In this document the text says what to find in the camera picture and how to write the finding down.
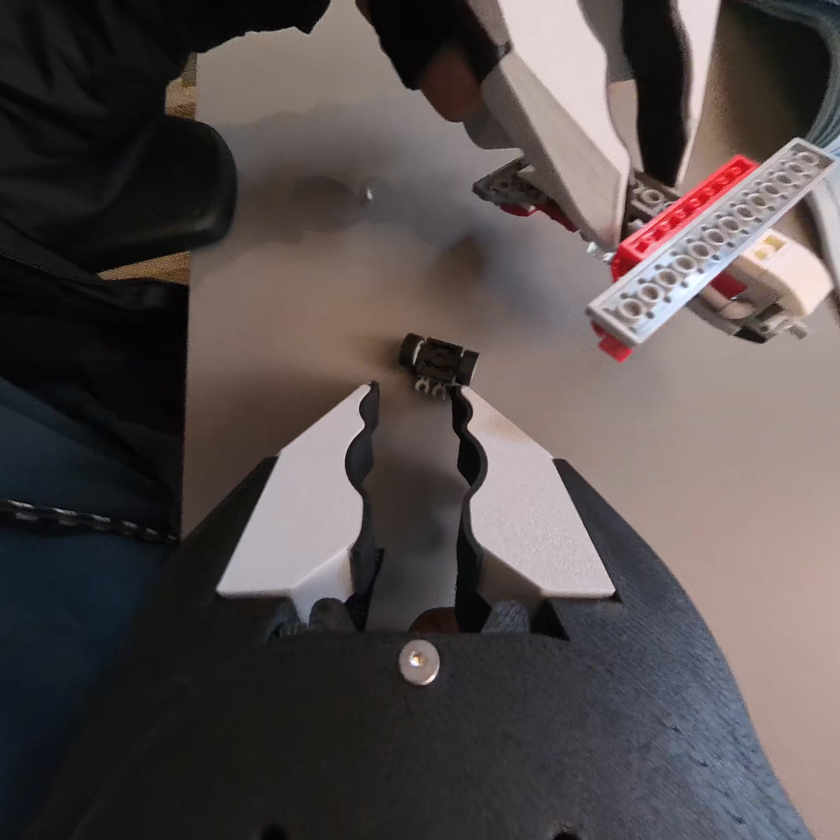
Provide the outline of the grey red brick plane model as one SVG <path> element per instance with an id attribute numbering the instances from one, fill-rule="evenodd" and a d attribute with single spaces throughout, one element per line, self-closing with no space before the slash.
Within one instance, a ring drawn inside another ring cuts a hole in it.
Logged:
<path id="1" fill-rule="evenodd" d="M 597 176 L 624 186 L 608 210 L 625 237 L 597 239 L 612 285 L 586 312 L 601 349 L 623 361 L 687 308 L 728 335 L 764 343 L 806 334 L 805 320 L 838 290 L 837 249 L 827 265 L 774 226 L 809 195 L 820 232 L 837 232 L 838 139 L 794 139 L 766 162 L 737 155 L 685 195 L 628 169 Z"/>

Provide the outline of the person's blue pants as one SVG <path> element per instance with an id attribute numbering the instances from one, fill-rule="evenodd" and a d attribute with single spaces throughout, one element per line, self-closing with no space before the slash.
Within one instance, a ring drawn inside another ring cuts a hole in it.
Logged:
<path id="1" fill-rule="evenodd" d="M 1 831 L 46 797 L 174 549 L 182 438 L 2 379 Z"/>

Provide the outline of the person's black jacket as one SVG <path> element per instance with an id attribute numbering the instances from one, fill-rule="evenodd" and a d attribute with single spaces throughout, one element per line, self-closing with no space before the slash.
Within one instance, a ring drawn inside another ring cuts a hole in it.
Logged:
<path id="1" fill-rule="evenodd" d="M 329 2 L 2 2 L 2 500 L 177 526 L 189 290 L 103 280 L 80 240 L 151 173 L 189 55 L 309 33 Z"/>

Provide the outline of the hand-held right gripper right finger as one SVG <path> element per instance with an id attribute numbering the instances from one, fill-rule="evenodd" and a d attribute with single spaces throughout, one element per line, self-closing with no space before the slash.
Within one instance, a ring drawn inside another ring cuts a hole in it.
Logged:
<path id="1" fill-rule="evenodd" d="M 476 391 L 451 395 L 457 469 L 467 489 L 456 540 L 455 615 L 480 632 L 513 603 L 526 624 L 558 632 L 554 600 L 613 599 L 615 585 L 551 453 Z"/>

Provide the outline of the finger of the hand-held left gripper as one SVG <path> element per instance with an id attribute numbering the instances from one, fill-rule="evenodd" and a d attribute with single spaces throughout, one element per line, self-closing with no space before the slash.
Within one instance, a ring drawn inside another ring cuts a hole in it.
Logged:
<path id="1" fill-rule="evenodd" d="M 607 84 L 633 82 L 642 169 L 670 187 L 697 136 L 720 1 L 583 2 L 607 56 Z"/>
<path id="2" fill-rule="evenodd" d="M 468 136 L 485 150 L 520 150 L 531 184 L 603 248 L 621 239 L 631 157 L 607 89 L 630 77 L 623 2 L 473 1 L 500 55 L 480 83 Z"/>

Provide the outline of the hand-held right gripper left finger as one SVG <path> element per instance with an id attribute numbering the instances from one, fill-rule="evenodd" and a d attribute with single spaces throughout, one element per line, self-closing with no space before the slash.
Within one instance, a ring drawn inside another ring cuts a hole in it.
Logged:
<path id="1" fill-rule="evenodd" d="M 366 629 L 384 555 L 364 488 L 380 400 L 378 383 L 360 385 L 279 452 L 217 583 L 219 597 L 280 600 L 301 620 L 330 599 Z"/>

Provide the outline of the small black wheel axle piece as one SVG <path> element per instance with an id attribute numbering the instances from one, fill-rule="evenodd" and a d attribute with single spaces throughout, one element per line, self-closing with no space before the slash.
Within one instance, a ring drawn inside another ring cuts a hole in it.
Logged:
<path id="1" fill-rule="evenodd" d="M 479 357 L 479 352 L 461 345 L 410 332 L 401 344 L 398 363 L 415 377 L 415 391 L 445 401 L 453 388 L 471 384 Z"/>

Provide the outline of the person's left hand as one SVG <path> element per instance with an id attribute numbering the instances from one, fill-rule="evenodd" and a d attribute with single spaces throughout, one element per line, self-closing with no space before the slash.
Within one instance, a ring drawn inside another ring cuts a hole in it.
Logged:
<path id="1" fill-rule="evenodd" d="M 510 50 L 496 2 L 359 1 L 404 87 L 451 123 L 483 108 L 481 86 Z"/>

